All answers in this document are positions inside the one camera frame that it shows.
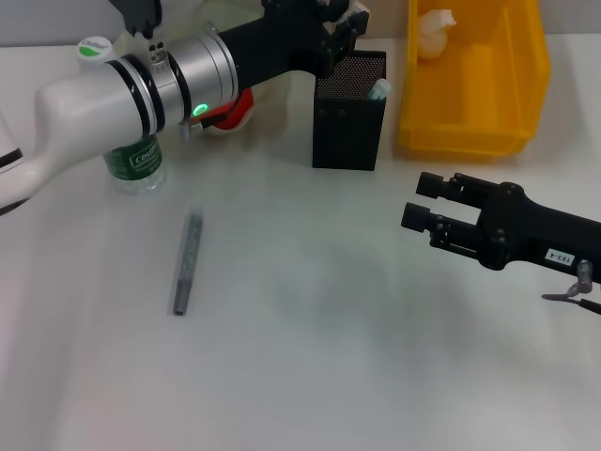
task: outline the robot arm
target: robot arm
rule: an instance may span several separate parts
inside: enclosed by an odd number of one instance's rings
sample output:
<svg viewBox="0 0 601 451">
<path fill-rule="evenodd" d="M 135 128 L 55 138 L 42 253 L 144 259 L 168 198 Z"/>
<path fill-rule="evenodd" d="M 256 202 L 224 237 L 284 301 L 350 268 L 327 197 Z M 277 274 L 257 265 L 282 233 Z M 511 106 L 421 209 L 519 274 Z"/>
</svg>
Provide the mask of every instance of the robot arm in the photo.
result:
<svg viewBox="0 0 601 451">
<path fill-rule="evenodd" d="M 528 261 L 574 275 L 578 281 L 549 301 L 575 303 L 601 315 L 601 305 L 572 298 L 601 283 L 601 224 L 532 202 L 521 186 L 501 184 L 455 174 L 449 181 L 422 173 L 417 194 L 480 209 L 475 225 L 431 213 L 407 203 L 402 227 L 430 232 L 430 245 L 477 259 L 490 270 L 501 271 L 512 261 Z"/>
<path fill-rule="evenodd" d="M 348 0 L 265 0 L 264 17 L 221 34 L 209 31 L 147 54 L 129 54 L 40 89 L 36 156 L 26 160 L 0 120 L 0 215 L 20 206 L 65 169 L 164 127 L 187 123 L 235 99 L 243 88 L 290 70 L 329 76 L 354 49 L 369 15 L 359 11 L 330 34 Z"/>
</svg>

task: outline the black cable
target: black cable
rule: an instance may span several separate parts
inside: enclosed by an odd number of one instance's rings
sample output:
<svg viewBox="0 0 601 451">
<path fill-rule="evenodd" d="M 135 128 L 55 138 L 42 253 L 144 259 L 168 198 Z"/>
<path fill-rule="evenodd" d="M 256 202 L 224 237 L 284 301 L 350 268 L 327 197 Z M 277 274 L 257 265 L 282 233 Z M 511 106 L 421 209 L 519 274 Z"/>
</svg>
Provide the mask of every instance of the black cable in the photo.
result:
<svg viewBox="0 0 601 451">
<path fill-rule="evenodd" d="M 588 310 L 589 312 L 593 312 L 596 313 L 597 315 L 601 315 L 601 304 L 600 303 L 594 303 L 593 301 L 589 301 L 588 299 L 582 299 L 580 301 L 577 301 L 576 299 L 571 299 L 571 298 L 561 298 L 558 297 L 554 297 L 552 295 L 545 295 L 543 296 L 543 299 L 546 301 L 554 301 L 554 302 L 558 302 L 558 303 L 573 303 L 575 305 L 578 305 L 579 307 L 584 308 L 585 310 Z"/>
</svg>

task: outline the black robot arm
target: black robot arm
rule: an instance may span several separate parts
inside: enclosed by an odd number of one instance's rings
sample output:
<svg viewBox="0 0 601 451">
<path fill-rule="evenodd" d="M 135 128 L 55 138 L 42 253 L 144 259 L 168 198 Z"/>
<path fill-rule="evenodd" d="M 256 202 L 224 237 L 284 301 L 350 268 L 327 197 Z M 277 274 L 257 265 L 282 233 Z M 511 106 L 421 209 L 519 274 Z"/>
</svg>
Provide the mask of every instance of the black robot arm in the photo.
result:
<svg viewBox="0 0 601 451">
<path fill-rule="evenodd" d="M 455 174 L 449 181 L 422 173 L 417 194 L 445 199 L 481 210 L 475 225 L 431 213 L 407 203 L 402 227 L 430 232 L 430 245 L 477 259 L 500 271 L 512 261 L 528 261 L 572 274 L 578 282 L 563 295 L 545 295 L 551 301 L 578 303 L 601 314 L 596 303 L 572 299 L 601 283 L 601 224 L 532 202 L 521 186 L 501 184 Z"/>
<path fill-rule="evenodd" d="M 255 86 L 290 70 L 318 78 L 331 75 L 336 62 L 355 48 L 367 29 L 369 14 L 357 12 L 336 25 L 348 0 L 263 0 L 265 15 L 219 34 L 236 62 L 239 88 Z"/>
</svg>

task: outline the silver metal joint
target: silver metal joint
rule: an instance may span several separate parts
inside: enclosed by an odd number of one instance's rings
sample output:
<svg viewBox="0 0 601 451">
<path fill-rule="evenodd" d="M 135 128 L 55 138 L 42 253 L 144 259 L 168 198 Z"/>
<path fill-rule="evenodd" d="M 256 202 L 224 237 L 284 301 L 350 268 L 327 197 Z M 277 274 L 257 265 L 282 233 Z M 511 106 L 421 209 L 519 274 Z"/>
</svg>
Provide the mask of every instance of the silver metal joint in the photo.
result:
<svg viewBox="0 0 601 451">
<path fill-rule="evenodd" d="M 578 291 L 589 294 L 593 291 L 593 263 L 589 260 L 581 260 L 576 266 L 578 276 Z"/>
<path fill-rule="evenodd" d="M 152 44 L 148 48 L 146 67 L 154 80 L 161 97 L 165 114 L 165 125 L 177 124 L 184 117 L 184 104 L 163 42 Z"/>
<path fill-rule="evenodd" d="M 232 55 L 214 32 L 174 42 L 169 53 L 176 60 L 190 91 L 192 111 L 209 111 L 238 95 L 238 75 Z"/>
</svg>

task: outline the yellow plastic bin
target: yellow plastic bin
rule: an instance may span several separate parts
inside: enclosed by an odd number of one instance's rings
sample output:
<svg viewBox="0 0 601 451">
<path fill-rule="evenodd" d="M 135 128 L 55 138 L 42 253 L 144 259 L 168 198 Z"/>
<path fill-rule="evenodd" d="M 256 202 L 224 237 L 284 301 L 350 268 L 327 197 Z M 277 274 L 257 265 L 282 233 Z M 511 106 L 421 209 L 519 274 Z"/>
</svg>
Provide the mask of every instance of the yellow plastic bin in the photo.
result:
<svg viewBox="0 0 601 451">
<path fill-rule="evenodd" d="M 442 56 L 417 56 L 418 21 L 450 9 Z M 536 133 L 551 73 L 537 0 L 409 0 L 400 124 L 406 158 L 482 162 L 518 153 Z"/>
</svg>

